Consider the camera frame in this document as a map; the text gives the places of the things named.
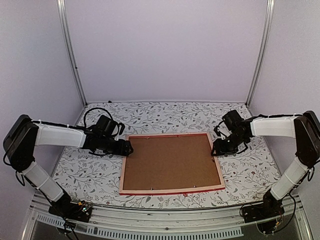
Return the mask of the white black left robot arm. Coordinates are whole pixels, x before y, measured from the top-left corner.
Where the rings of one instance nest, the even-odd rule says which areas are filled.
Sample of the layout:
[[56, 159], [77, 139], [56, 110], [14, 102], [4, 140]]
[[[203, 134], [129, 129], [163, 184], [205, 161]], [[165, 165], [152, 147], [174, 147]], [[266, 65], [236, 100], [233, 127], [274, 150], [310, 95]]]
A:
[[31, 119], [22, 114], [3, 140], [4, 162], [31, 182], [38, 191], [55, 202], [63, 216], [74, 213], [69, 196], [44, 170], [37, 157], [53, 160], [53, 154], [65, 147], [88, 150], [91, 155], [127, 157], [134, 149], [129, 140], [119, 139], [125, 126], [107, 116], [100, 116], [91, 126], [73, 126]]

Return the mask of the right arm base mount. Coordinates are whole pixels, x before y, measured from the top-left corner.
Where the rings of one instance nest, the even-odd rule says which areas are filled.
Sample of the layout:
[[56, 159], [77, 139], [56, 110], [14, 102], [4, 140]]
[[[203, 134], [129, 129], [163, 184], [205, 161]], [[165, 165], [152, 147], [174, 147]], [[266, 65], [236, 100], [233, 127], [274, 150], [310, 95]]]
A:
[[245, 203], [240, 207], [239, 215], [244, 219], [245, 223], [251, 223], [259, 220], [265, 220], [268, 218], [280, 216], [279, 220], [271, 220], [268, 222], [259, 223], [257, 225], [258, 230], [264, 235], [273, 235], [275, 233], [281, 232], [284, 230], [293, 220], [296, 209], [297, 202], [295, 198], [292, 196], [292, 191], [296, 187], [293, 187], [285, 196], [289, 196], [293, 200], [293, 213], [290, 216], [290, 219], [287, 221], [285, 225], [279, 228], [282, 225], [284, 220], [284, 207], [283, 207], [283, 199], [276, 199], [272, 193], [271, 189], [269, 189], [262, 198], [262, 203], [260, 204], [251, 204]]

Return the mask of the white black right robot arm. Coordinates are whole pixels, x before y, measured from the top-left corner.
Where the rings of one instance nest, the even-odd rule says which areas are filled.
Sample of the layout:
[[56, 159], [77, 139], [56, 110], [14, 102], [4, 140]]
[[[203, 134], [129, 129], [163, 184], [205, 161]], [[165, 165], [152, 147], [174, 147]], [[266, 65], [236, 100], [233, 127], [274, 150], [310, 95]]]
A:
[[273, 157], [283, 157], [281, 177], [264, 194], [265, 200], [259, 206], [262, 218], [269, 218], [278, 210], [278, 201], [298, 187], [303, 177], [320, 161], [320, 121], [316, 113], [258, 115], [243, 118], [237, 110], [231, 110], [222, 117], [229, 135], [215, 127], [218, 138], [214, 140], [213, 157], [240, 154], [240, 145], [247, 147], [254, 137], [264, 138]]

